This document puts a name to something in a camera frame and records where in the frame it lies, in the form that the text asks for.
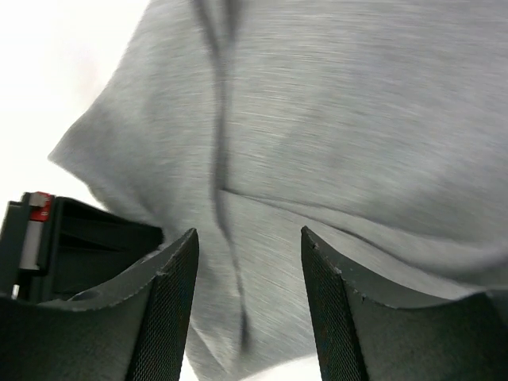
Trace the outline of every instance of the gray fabric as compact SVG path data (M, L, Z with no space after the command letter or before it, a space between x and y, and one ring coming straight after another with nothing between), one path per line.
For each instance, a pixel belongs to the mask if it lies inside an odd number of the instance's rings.
M245 1L234 44L225 2L204 3L227 55L212 60L195 2L152 0L51 155L114 213L168 240L198 229L187 351L200 380L314 352L303 225L430 294L506 284L508 2Z

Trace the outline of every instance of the white surface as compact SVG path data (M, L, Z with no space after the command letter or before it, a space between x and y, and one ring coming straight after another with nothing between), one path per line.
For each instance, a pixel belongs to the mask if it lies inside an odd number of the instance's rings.
M46 156L112 75L148 0L0 2L0 217L26 191L100 206ZM184 360L181 381L196 381ZM248 381L318 381L306 359Z

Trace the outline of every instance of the wrinkled cloth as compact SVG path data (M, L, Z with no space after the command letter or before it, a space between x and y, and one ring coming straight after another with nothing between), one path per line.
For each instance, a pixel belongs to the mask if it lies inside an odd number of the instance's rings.
M508 2L152 0L51 160L198 229L200 380L315 353L299 237L443 298L506 284Z

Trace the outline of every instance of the red component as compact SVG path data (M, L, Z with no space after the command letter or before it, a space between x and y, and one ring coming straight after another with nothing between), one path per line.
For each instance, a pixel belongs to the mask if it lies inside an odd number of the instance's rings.
M30 214L30 221L46 222L51 211L51 195L49 193L37 192L46 197L46 202L42 207L34 207Z

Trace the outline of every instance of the folded cloth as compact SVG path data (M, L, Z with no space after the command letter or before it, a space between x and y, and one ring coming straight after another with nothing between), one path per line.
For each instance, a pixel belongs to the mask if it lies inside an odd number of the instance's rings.
M200 380L315 353L304 225L407 287L506 284L508 2L152 0L51 159L191 227Z

